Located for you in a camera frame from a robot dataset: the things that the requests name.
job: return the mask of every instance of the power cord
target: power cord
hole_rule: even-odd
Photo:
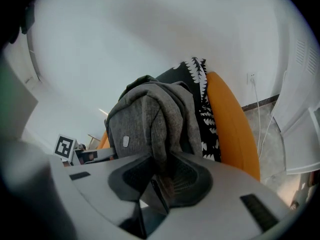
[[[258,145],[257,145],[257,152],[259,154],[259,144],[260,144],[260,135],[261,135],[261,121],[260,121],[260,107],[259,107],[259,100],[258,100],[258,95],[257,95],[257,90],[256,90],[256,83],[255,83],[255,79],[251,78],[251,83],[253,84],[254,87],[254,92],[255,92],[255,97],[256,97],[256,103],[258,105],[258,116],[259,116],[259,139],[258,139]]]
[[[283,88],[283,86],[284,86],[286,74],[287,74],[287,71],[284,71],[284,73],[283,73],[283,78],[282,78],[282,85],[281,85],[280,94],[281,94],[282,88]],[[279,98],[278,98],[278,100],[277,100],[277,103],[276,103],[275,106],[274,106],[274,109],[276,108],[277,104],[279,104],[279,101],[280,101],[280,95],[279,95]],[[271,115],[270,122],[269,122],[269,124],[268,124],[268,127],[266,128],[266,132],[265,132],[263,141],[262,141],[262,143],[261,143],[261,151],[260,151],[259,159],[260,159],[260,157],[261,157],[262,150],[263,150],[263,146],[264,146],[264,142],[265,142],[265,139],[266,139],[266,137],[267,137],[267,133],[268,133],[268,130],[269,130],[269,126],[270,126],[273,118],[274,118],[274,115],[272,114],[272,115]]]

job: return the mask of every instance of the floor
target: floor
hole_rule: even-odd
[[[273,107],[274,105],[272,103],[260,107],[260,147],[271,119]],[[244,113],[248,119],[257,145],[259,138],[258,109],[255,108]],[[280,130],[274,119],[272,119],[268,129],[259,162],[260,181],[262,184],[276,192],[288,206],[291,205],[293,199],[298,200],[300,204],[306,202],[309,175],[286,174],[284,144]]]

